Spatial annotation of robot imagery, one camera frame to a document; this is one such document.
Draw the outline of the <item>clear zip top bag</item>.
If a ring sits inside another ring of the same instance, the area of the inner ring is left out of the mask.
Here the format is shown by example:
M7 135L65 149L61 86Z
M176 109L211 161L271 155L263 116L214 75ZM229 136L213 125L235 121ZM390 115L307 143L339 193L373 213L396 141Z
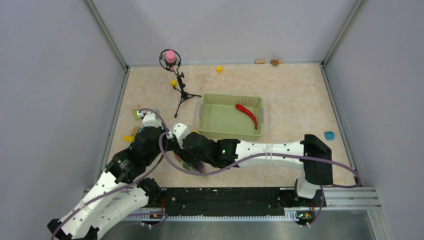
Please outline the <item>clear zip top bag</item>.
M175 159L177 160L177 166L180 169L184 169L185 171L191 172L191 173L198 173L200 174L200 176L206 177L205 176L206 173L199 173L192 167L192 164L194 162L200 161L200 160L186 153L181 153L181 154L174 153L174 156L175 156Z

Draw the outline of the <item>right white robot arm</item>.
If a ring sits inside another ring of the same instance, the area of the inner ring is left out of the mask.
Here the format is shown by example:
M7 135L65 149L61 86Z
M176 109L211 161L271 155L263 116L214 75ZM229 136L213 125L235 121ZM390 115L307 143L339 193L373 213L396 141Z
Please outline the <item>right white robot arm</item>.
M219 169L277 166L300 170L293 192L293 200L299 206L307 206L319 187L334 182L332 150L313 134L288 143L255 143L235 138L212 140L191 132L178 136L167 150L188 164L203 162Z

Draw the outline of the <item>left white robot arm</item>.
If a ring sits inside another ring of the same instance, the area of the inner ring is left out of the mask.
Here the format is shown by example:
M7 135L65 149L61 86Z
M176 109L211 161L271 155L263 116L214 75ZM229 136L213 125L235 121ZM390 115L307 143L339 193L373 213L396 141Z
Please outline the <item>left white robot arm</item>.
M181 147L177 130L144 126L129 147L117 152L91 190L47 228L59 240L99 240L114 225L144 206L160 202L161 189L146 168Z

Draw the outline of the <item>red toy chili pepper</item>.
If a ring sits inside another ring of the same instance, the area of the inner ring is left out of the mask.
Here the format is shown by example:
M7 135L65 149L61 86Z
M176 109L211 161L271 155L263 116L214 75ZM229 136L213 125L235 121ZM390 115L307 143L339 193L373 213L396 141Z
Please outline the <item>red toy chili pepper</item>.
M257 122L257 118L256 118L256 116L249 110L249 109L247 109L246 107L244 107L243 105L241 105L241 104L236 104L235 105L235 108L238 110L238 111L240 111L240 112L242 112L242 113L244 113L245 115L247 115L251 120L252 120L252 122L253 122L253 124L254 124L254 129L255 130L257 130L258 129L258 122Z

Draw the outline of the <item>purple toy eggplant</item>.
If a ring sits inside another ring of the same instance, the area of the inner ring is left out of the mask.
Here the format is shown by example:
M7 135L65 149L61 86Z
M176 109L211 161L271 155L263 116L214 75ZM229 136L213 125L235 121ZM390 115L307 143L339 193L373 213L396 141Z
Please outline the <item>purple toy eggplant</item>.
M206 173L206 168L204 166L204 164L201 161L195 161L192 164L192 167L198 172L198 173Z

